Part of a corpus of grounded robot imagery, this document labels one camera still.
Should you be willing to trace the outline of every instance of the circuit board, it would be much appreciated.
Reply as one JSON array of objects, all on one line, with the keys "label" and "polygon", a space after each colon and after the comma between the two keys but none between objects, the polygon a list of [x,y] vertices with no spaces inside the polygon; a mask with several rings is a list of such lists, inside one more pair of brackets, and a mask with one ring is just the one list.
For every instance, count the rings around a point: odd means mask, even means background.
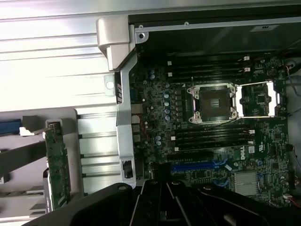
[{"label": "circuit board", "polygon": [[63,133],[60,122],[50,122],[45,132],[47,149],[47,163],[49,169],[50,196],[52,210],[56,210],[69,203],[70,174],[68,155],[63,142]]},{"label": "circuit board", "polygon": [[169,162],[173,177],[192,185],[289,205],[286,73],[280,58],[252,57],[168,59],[130,76],[137,179]]}]

